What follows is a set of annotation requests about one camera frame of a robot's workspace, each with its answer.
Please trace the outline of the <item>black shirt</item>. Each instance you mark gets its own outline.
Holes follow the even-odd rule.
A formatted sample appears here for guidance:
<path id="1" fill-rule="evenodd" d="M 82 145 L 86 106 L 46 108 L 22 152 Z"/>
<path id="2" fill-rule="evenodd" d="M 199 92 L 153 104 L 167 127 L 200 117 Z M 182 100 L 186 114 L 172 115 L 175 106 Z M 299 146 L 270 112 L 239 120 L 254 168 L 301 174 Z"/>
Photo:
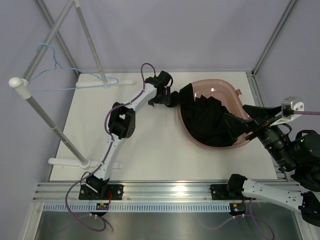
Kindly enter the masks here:
<path id="1" fill-rule="evenodd" d="M 195 98 L 192 84 L 172 92 L 171 105 L 180 106 L 182 121 L 198 142 L 209 147 L 230 147 L 236 142 L 223 118 L 230 113 L 227 108 L 213 96 Z"/>

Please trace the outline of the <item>light blue wire hanger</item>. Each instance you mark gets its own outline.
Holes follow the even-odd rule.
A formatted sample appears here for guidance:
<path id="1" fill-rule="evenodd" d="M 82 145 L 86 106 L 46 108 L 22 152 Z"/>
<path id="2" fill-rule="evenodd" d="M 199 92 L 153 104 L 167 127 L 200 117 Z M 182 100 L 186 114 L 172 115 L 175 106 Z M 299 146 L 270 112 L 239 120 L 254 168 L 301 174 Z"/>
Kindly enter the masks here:
<path id="1" fill-rule="evenodd" d="M 30 79 L 28 89 L 32 93 L 50 93 L 64 92 L 73 90 L 85 90 L 91 88 L 111 87 L 120 83 L 120 80 L 114 76 L 101 76 L 98 73 L 85 71 L 75 67 L 67 67 L 60 63 L 57 58 L 55 48 L 48 43 L 41 43 L 37 46 L 36 52 L 47 48 L 50 56 L 50 68 L 36 72 Z M 78 77 L 73 76 L 75 72 L 88 74 L 93 77 L 94 83 L 88 83 L 83 86 L 76 86 Z"/>

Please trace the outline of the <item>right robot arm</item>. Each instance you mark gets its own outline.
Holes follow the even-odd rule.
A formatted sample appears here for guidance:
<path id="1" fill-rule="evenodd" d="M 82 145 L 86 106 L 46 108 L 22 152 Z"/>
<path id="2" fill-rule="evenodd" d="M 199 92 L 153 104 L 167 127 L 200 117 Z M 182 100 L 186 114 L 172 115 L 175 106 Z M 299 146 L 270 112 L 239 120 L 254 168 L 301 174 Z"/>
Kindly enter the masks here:
<path id="1" fill-rule="evenodd" d="M 232 138 L 246 133 L 246 140 L 257 138 L 283 172 L 294 173 L 291 178 L 307 189 L 304 193 L 292 193 L 258 183 L 240 174 L 232 174 L 226 185 L 229 197 L 254 198 L 286 208 L 300 214 L 307 223 L 320 225 L 320 135 L 314 130 L 301 130 L 295 140 L 279 128 L 288 127 L 294 117 L 306 114 L 302 102 L 284 103 L 277 107 L 242 107 L 249 119 L 223 114 Z"/>

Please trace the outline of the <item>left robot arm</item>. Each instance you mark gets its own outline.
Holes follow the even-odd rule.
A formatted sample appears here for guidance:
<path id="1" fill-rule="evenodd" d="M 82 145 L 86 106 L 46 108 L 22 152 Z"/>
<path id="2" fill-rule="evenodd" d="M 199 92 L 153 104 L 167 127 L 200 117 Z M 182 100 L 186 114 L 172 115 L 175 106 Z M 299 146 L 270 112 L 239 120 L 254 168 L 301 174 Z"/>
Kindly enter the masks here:
<path id="1" fill-rule="evenodd" d="M 143 79 L 142 89 L 124 103 L 115 102 L 107 113 L 104 129 L 110 136 L 97 168 L 81 180 L 79 200 L 110 200 L 112 189 L 108 186 L 116 157 L 124 142 L 136 128 L 136 113 L 146 104 L 169 105 L 173 77 L 166 71 Z"/>

